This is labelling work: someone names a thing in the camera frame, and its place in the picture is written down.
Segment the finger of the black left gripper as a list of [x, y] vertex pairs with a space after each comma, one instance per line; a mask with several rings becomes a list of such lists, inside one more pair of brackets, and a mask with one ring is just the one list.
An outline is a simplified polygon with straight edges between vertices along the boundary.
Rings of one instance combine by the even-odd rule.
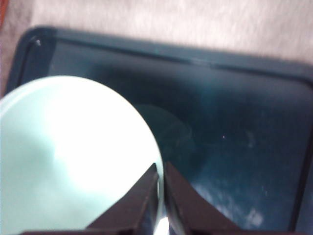
[[246, 234], [203, 199], [170, 162], [164, 165], [164, 202], [178, 235]]
[[158, 209], [158, 173], [153, 163], [131, 189], [80, 230], [25, 231], [23, 235], [151, 235]]

